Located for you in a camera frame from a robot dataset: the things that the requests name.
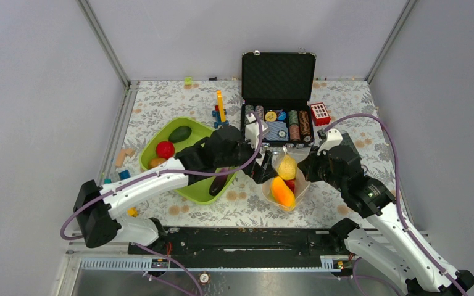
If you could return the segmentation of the orange yellow mango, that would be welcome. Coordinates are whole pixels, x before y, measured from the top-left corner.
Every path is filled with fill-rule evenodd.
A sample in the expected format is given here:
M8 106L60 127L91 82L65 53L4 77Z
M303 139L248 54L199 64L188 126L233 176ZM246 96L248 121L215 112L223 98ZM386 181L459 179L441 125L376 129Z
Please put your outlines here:
M284 180L280 177L273 178L271 192L275 201L285 208L293 208L295 205L295 195L287 187Z

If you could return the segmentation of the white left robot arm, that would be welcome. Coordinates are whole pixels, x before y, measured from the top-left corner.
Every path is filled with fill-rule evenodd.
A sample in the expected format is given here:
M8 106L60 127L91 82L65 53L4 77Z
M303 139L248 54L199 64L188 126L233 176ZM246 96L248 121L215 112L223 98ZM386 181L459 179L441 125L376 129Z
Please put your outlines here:
M259 153L268 131L265 123L257 122L248 124L244 133L224 126L138 176L103 186L93 180L83 183L71 216L77 220L80 237L88 248L112 241L133 242L160 253L167 238L159 222L130 217L127 211L163 192L224 176L223 168L228 173L242 171L256 184L274 178L277 173L270 157Z

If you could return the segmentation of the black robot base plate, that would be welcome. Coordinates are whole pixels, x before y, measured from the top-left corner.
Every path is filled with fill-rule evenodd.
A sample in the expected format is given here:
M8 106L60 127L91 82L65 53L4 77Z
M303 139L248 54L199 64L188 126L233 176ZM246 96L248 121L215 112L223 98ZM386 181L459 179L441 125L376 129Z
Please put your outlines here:
M329 229L166 227L148 250L130 245L127 252L168 253L187 268L328 269L324 259L350 254L344 240L357 228L349 218Z

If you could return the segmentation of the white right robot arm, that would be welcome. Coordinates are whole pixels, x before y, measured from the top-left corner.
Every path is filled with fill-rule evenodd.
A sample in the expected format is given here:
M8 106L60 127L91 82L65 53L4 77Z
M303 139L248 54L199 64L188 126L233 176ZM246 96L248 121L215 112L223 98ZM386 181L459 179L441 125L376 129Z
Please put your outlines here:
M448 263L402 216L392 192L367 176L361 158L349 146L320 151L313 146L299 163L306 181L324 181L339 191L349 208L368 221L393 246L372 239L357 223L344 218L330 228L332 251L362 257L385 274L406 295L466 295L474 275Z

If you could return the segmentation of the yellow lemon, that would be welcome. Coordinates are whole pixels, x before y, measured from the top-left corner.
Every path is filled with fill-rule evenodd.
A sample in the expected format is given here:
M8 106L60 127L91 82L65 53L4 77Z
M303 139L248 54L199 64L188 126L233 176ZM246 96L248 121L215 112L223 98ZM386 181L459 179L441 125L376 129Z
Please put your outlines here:
M289 181L296 178L297 169L297 161L295 161L295 159L290 155L285 155L282 157L276 170L281 179Z

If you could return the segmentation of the clear zip top bag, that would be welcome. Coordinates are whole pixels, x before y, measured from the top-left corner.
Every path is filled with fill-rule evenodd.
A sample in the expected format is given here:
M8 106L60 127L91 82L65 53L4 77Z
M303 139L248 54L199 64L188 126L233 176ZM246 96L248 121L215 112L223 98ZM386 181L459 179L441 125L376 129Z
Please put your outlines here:
M310 183L298 167L305 156L307 151L302 149L283 147L274 151L273 168L278 176L262 185L267 201L286 212L297 207L309 188Z

